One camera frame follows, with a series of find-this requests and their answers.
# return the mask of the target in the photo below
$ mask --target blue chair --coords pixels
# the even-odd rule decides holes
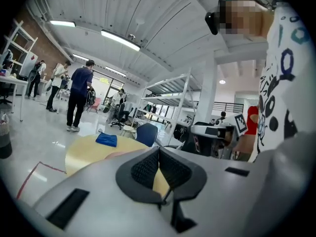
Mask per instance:
[[[152,124],[146,123],[136,128],[136,141],[152,147],[158,134],[158,128]]]

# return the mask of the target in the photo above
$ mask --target white shelving unit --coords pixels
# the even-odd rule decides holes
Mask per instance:
[[[24,65],[24,61],[26,60],[26,56],[29,54],[29,52],[32,50],[34,44],[38,40],[38,38],[34,39],[31,35],[29,35],[23,28],[22,28],[23,21],[18,23],[15,19],[12,22],[13,26],[13,32],[10,34],[10,36],[4,35],[4,39],[6,40],[6,45],[3,50],[3,54],[6,53],[6,51],[9,49],[10,46],[13,46],[14,48],[18,49],[22,52],[21,56],[19,57],[19,61],[12,60],[14,64],[17,64],[21,66],[21,68]],[[26,39],[26,44],[24,47],[20,46],[16,42],[14,42],[17,35],[22,36],[24,39]]]
[[[144,95],[145,95],[146,90],[151,91],[154,95],[172,94],[172,93],[180,93],[180,94],[177,96],[145,97]],[[193,91],[201,91],[201,85],[191,75],[191,68],[186,74],[182,74],[178,77],[166,79],[166,80],[156,82],[151,85],[147,85],[144,89],[144,92],[139,101],[137,110],[149,115],[153,115],[157,118],[164,119],[166,121],[169,121],[172,124],[172,128],[170,130],[168,140],[167,140],[167,145],[169,144],[171,140],[176,124],[180,124],[180,125],[188,127],[186,123],[178,120],[180,112],[181,112],[181,108],[182,107],[193,108],[194,113],[196,112],[196,108],[194,106],[193,97],[192,97]],[[186,98],[187,93],[190,95],[191,100],[188,100]],[[142,110],[141,109],[142,101],[148,101],[148,102],[151,102],[153,104],[158,104],[158,105],[178,107],[178,109],[177,109],[176,114],[174,115],[174,118],[166,118],[164,116]]]

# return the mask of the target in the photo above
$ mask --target railing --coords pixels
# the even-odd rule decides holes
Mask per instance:
[[[214,102],[213,110],[231,112],[231,113],[242,113],[243,104]]]

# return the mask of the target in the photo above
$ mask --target white floor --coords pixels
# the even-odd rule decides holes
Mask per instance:
[[[46,102],[25,99],[24,119],[19,121],[20,97],[16,99],[15,113],[7,109],[10,117],[12,155],[0,159],[0,175],[10,194],[33,205],[46,191],[66,178],[65,156],[68,147],[81,136],[98,133],[120,135],[118,126],[106,124],[107,115],[94,110],[84,112],[80,120],[80,132],[66,130],[66,106],[62,103],[59,114],[45,109]],[[164,126],[152,122],[160,129],[159,140],[166,137]]]

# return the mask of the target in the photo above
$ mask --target navy blue shirt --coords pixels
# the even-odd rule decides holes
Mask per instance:
[[[88,68],[79,68],[71,76],[73,81],[71,91],[75,91],[87,97],[87,82],[92,83],[93,73]]]

